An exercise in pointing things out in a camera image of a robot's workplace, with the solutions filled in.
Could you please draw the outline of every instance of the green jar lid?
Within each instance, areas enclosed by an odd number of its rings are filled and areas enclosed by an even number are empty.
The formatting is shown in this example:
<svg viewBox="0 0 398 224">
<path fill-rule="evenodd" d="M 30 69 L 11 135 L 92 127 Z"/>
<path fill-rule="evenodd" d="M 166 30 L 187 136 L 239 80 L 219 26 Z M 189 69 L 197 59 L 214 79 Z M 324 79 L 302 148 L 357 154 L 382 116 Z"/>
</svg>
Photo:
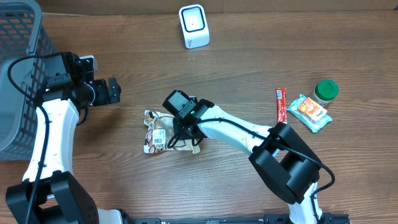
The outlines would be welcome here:
<svg viewBox="0 0 398 224">
<path fill-rule="evenodd" d="M 333 80 L 322 80 L 315 87 L 315 94 L 319 99 L 330 101 L 338 94 L 338 85 Z"/>
</svg>

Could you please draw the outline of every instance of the small jar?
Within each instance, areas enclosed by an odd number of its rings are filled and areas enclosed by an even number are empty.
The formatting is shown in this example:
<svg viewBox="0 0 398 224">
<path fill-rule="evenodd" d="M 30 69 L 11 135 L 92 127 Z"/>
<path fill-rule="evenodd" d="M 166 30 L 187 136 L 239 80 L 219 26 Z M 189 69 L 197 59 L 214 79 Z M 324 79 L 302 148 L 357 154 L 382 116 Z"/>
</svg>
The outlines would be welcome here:
<svg viewBox="0 0 398 224">
<path fill-rule="evenodd" d="M 338 94 L 338 85 L 333 80 L 322 80 L 309 97 L 321 106 L 326 106 Z"/>
</svg>

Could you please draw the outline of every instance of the plastic wrapper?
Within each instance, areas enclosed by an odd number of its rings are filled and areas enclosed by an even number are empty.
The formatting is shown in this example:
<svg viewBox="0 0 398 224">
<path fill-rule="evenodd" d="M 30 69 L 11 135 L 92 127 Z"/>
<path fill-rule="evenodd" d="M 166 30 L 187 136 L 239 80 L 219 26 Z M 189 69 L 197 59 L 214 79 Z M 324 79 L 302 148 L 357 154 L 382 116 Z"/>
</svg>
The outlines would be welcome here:
<svg viewBox="0 0 398 224">
<path fill-rule="evenodd" d="M 192 140 L 179 140 L 171 149 L 167 143 L 174 135 L 174 116 L 150 110 L 145 110 L 144 124 L 148 126 L 148 132 L 144 140 L 144 153 L 157 153 L 165 151 L 192 151 L 200 152 L 199 146 L 193 146 Z"/>
<path fill-rule="evenodd" d="M 277 122 L 287 124 L 286 88 L 276 88 Z"/>
<path fill-rule="evenodd" d="M 332 121 L 332 118 L 326 114 L 322 118 L 318 120 L 318 122 L 314 123 L 310 118 L 301 113 L 298 108 L 299 106 L 307 99 L 303 94 L 300 94 L 300 98 L 294 100 L 292 104 L 287 108 L 294 116 L 296 116 L 301 122 L 303 122 L 307 127 L 311 129 L 313 133 L 317 133 L 321 128 L 323 128 L 329 121 Z"/>
<path fill-rule="evenodd" d="M 328 112 L 309 97 L 307 97 L 307 99 L 298 106 L 297 110 L 309 118 L 314 124 L 326 116 Z"/>
</svg>

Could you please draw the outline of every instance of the white device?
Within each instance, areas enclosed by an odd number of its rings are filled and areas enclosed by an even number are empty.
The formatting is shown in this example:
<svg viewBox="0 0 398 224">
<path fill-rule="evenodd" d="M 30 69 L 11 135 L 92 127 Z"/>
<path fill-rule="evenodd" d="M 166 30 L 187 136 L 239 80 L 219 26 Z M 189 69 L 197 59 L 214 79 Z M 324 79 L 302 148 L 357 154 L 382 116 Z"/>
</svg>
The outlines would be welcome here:
<svg viewBox="0 0 398 224">
<path fill-rule="evenodd" d="M 184 6 L 178 14 L 186 48 L 208 45 L 210 34 L 203 7 L 199 4 Z"/>
</svg>

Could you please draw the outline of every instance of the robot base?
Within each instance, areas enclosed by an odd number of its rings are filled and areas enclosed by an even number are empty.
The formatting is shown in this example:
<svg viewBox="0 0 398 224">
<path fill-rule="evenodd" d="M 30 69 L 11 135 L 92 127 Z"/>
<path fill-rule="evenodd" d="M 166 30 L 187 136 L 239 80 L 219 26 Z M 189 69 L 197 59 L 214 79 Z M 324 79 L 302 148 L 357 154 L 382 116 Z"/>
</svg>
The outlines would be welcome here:
<svg viewBox="0 0 398 224">
<path fill-rule="evenodd" d="M 324 213 L 322 215 L 322 224 L 350 224 L 348 215 L 334 215 Z M 192 218 L 161 220 L 159 218 L 140 218 L 133 219 L 133 224 L 292 224 L 289 215 L 264 215 L 264 217 L 252 218 Z"/>
</svg>

